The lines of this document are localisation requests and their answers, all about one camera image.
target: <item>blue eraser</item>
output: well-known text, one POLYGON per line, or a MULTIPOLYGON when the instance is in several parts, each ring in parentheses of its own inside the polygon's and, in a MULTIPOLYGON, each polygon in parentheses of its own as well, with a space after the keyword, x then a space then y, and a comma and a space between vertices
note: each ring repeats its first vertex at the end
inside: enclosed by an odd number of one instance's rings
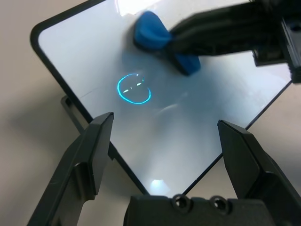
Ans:
POLYGON ((168 44, 173 40, 172 34, 165 28, 159 17, 153 12, 144 12, 136 21, 134 44, 146 51, 163 51, 171 63, 183 74, 191 75, 201 68, 198 56, 173 53, 168 44))

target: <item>whiteboard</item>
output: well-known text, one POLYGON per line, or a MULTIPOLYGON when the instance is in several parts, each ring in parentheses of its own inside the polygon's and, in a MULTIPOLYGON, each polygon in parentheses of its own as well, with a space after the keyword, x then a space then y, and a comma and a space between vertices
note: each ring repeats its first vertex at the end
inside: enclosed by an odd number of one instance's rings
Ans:
POLYGON ((183 193, 222 153, 219 119, 246 127, 290 81, 286 65, 256 68, 251 52, 200 57, 185 77, 138 50, 145 10, 170 29, 241 0, 106 0, 43 30, 39 46, 94 118, 114 112, 111 142, 150 194, 183 193))

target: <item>black border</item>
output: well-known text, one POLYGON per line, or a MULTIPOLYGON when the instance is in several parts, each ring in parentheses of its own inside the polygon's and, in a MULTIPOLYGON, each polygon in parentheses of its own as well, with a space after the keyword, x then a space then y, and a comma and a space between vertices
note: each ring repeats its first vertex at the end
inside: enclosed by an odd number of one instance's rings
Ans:
MULTIPOLYGON (((41 61, 44 63, 46 68, 52 73, 55 80, 59 83, 59 85, 62 87, 66 95, 69 97, 69 99, 73 102, 73 104, 77 107, 79 112, 83 115, 83 117, 86 119, 88 123, 90 123, 93 118, 89 114, 89 112, 84 108, 83 104, 79 101, 79 99, 76 97, 76 95, 73 93, 73 91, 70 89, 70 87, 67 85, 65 80, 62 78, 60 73, 56 70, 56 68, 52 65, 52 63, 49 61, 49 59, 46 57, 44 52, 41 50, 39 46, 39 35, 41 32, 65 19, 68 19, 71 16, 74 16, 88 8, 91 8, 105 0, 88 0, 86 2, 83 2, 63 13, 60 13, 54 17, 51 17, 39 24, 37 24, 30 34, 30 43, 32 45, 33 50, 38 55, 38 57, 41 59, 41 61)), ((250 124, 246 127, 246 129, 249 129, 254 122, 271 106, 271 104, 290 86, 292 81, 288 82, 286 86, 264 107, 264 109, 250 122, 250 124)), ((136 177, 136 175, 133 173, 133 171, 129 168, 127 163, 124 161, 124 159, 121 157, 121 155, 118 153, 117 149, 114 147, 114 145, 110 142, 110 148, 109 148, 109 156, 111 158, 115 158, 117 162, 121 165, 121 167, 124 169, 124 171, 129 175, 129 177, 132 179, 132 181, 136 184, 136 186, 139 188, 139 190, 143 194, 149 194, 148 191, 145 189, 143 184, 139 181, 139 179, 136 177)), ((210 166, 184 191, 184 194, 187 194, 199 181, 200 179, 221 159, 222 154, 220 154, 211 164, 210 166)))

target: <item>floor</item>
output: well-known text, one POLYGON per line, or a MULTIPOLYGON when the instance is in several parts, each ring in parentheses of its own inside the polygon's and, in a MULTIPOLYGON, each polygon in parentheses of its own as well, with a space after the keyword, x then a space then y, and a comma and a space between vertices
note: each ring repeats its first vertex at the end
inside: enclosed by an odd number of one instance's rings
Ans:
MULTIPOLYGON (((0 225, 30 219, 69 144, 79 135, 60 105, 61 88, 29 44, 40 21, 82 0, 0 2, 0 225)), ((249 129, 301 194, 301 87, 291 85, 249 129)), ((121 225, 130 195, 139 190, 115 162, 105 170, 96 200, 78 225, 121 225)), ((220 160, 189 196, 236 197, 220 160)))

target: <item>blue circle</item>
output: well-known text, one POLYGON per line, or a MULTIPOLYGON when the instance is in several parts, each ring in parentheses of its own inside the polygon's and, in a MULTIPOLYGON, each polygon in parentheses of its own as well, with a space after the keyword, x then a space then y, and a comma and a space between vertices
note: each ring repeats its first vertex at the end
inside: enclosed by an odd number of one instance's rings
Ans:
POLYGON ((134 102, 134 101, 131 101, 131 100, 127 99, 126 97, 124 97, 124 96, 122 95, 121 91, 120 91, 120 84, 121 84, 121 82, 122 82, 125 78, 127 78, 128 76, 131 76, 131 75, 137 75, 137 74, 128 74, 127 76, 124 76, 122 79, 119 80, 119 82, 117 83, 117 92, 118 92, 119 96, 121 96, 121 98, 124 99, 125 101, 127 101, 127 102, 129 102, 129 103, 131 103, 131 104, 134 104, 134 105, 143 105, 143 104, 145 104, 146 102, 148 102, 148 101, 150 100, 150 98, 151 98, 151 91, 150 91, 149 88, 147 88, 148 91, 149 91, 149 97, 148 97, 146 100, 144 100, 143 102, 134 102))

